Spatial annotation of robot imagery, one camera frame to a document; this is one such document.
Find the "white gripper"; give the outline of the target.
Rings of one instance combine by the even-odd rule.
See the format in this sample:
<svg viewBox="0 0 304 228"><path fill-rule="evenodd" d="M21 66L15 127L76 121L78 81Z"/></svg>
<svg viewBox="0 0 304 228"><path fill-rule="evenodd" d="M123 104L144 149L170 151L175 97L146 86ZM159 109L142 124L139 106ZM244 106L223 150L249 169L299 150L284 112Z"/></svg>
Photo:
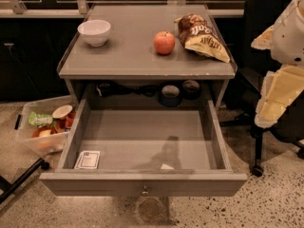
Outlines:
<svg viewBox="0 0 304 228"><path fill-rule="evenodd" d="M274 26L258 35L251 47L271 49L274 60L288 64L276 72L268 71L262 83L255 124L268 128L304 90L304 0L292 0Z"/></svg>

